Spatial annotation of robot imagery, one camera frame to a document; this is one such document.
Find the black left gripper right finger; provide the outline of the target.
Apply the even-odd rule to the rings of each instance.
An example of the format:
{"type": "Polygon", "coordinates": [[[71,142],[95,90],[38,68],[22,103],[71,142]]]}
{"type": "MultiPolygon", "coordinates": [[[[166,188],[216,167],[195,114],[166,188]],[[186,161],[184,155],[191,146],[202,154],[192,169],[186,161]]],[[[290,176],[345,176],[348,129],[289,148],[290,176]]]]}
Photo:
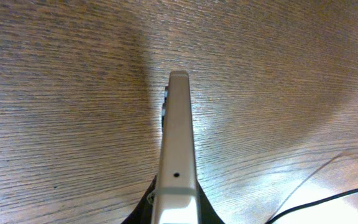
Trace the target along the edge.
{"type": "Polygon", "coordinates": [[[201,223],[224,224],[223,220],[219,217],[219,215],[216,213],[213,206],[209,202],[200,184],[198,184],[198,193],[200,199],[201,223]]]}

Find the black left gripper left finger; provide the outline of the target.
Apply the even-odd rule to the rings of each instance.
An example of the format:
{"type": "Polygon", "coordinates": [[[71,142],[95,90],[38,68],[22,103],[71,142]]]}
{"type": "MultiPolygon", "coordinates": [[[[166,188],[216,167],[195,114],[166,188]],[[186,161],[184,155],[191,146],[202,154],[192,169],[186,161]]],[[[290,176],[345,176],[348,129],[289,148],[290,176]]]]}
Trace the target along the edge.
{"type": "Polygon", "coordinates": [[[157,176],[154,177],[139,203],[121,224],[151,224],[157,176]]]}

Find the black Galaxy smartphone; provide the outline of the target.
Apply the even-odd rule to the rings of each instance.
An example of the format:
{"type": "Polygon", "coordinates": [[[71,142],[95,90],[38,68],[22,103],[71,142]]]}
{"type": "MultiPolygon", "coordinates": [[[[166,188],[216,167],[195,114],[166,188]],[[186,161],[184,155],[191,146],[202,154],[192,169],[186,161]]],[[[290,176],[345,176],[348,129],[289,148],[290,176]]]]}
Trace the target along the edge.
{"type": "Polygon", "coordinates": [[[186,71],[171,72],[164,91],[162,143],[151,222],[201,222],[190,81],[186,71]]]}

